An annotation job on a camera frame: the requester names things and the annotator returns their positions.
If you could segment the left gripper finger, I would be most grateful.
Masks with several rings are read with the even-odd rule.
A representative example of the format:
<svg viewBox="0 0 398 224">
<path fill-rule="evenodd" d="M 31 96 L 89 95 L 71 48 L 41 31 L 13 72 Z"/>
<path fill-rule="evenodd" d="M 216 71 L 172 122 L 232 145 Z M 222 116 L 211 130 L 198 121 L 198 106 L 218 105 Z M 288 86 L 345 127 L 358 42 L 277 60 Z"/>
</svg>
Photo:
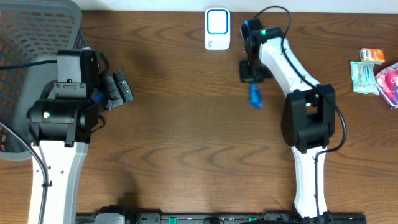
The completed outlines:
<svg viewBox="0 0 398 224">
<path fill-rule="evenodd" d="M 108 94 L 108 104 L 106 109 L 113 109 L 123 105 L 121 94 L 117 88 L 116 82 L 112 76 L 106 76 L 104 79 L 105 87 Z"/>
<path fill-rule="evenodd" d="M 130 102 L 134 99 L 130 84 L 122 70 L 114 72 L 113 77 L 116 80 L 119 93 L 124 103 Z"/>
</svg>

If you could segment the blue Oreo cookie packet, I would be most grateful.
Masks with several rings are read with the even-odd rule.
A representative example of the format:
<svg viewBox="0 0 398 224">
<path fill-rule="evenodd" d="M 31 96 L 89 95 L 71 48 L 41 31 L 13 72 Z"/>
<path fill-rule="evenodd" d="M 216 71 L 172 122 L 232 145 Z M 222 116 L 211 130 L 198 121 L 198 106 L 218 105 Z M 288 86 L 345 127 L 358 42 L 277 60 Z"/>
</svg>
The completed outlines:
<svg viewBox="0 0 398 224">
<path fill-rule="evenodd" d="M 255 83 L 251 83 L 249 87 L 249 104 L 256 109 L 262 109 L 262 95 Z"/>
</svg>

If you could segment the teal wet wipes packet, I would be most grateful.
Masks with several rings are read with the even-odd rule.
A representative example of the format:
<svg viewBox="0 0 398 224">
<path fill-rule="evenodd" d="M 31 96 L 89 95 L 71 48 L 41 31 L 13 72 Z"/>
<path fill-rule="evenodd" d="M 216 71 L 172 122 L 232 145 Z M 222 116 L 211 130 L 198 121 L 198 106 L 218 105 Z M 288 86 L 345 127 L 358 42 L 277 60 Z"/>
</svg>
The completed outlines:
<svg viewBox="0 0 398 224">
<path fill-rule="evenodd" d="M 374 64 L 367 62 L 350 62 L 353 91 L 361 94 L 379 95 L 374 75 Z"/>
</svg>

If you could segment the small orange box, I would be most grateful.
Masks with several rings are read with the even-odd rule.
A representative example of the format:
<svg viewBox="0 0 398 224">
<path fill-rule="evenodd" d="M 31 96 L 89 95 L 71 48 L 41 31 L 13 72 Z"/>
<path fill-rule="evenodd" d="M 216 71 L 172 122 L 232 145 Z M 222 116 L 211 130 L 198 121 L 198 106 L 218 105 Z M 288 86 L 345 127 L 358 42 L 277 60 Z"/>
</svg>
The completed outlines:
<svg viewBox="0 0 398 224">
<path fill-rule="evenodd" d="M 382 49 L 362 48 L 359 51 L 362 62 L 381 65 L 385 62 L 384 51 Z"/>
</svg>

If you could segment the red purple snack packet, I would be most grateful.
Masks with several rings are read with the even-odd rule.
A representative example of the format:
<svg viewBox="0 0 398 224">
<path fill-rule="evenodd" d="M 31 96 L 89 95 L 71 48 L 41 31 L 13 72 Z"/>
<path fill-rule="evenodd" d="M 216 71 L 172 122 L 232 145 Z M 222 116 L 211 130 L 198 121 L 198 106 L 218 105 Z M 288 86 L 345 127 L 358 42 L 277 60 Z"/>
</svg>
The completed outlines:
<svg viewBox="0 0 398 224">
<path fill-rule="evenodd" d="M 376 76 L 377 89 L 391 109 L 397 108 L 397 63 L 384 68 Z"/>
</svg>

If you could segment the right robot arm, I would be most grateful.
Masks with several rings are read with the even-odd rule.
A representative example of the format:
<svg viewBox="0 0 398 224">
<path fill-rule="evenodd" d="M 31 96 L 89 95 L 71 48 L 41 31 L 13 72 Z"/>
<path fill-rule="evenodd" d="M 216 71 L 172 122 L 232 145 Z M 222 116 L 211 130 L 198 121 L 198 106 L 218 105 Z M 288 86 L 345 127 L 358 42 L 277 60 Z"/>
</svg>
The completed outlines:
<svg viewBox="0 0 398 224">
<path fill-rule="evenodd" d="M 255 84 L 274 78 L 284 92 L 280 126 L 294 155 L 294 209 L 300 221 L 315 222 L 328 210 L 323 193 L 322 152 L 335 130 L 335 91 L 306 71 L 278 27 L 253 30 L 241 26 L 241 35 L 248 55 L 239 63 L 241 82 Z"/>
</svg>

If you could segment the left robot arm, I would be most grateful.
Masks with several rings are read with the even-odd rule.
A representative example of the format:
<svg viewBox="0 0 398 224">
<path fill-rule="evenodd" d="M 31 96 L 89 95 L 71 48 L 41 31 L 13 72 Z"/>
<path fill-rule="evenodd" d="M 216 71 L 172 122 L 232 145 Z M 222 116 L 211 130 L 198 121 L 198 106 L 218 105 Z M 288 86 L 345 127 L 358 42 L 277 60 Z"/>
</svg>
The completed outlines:
<svg viewBox="0 0 398 224">
<path fill-rule="evenodd" d="M 33 161 L 29 223 L 74 223 L 80 174 L 103 111 L 134 99 L 123 71 L 58 72 L 27 112 Z"/>
</svg>

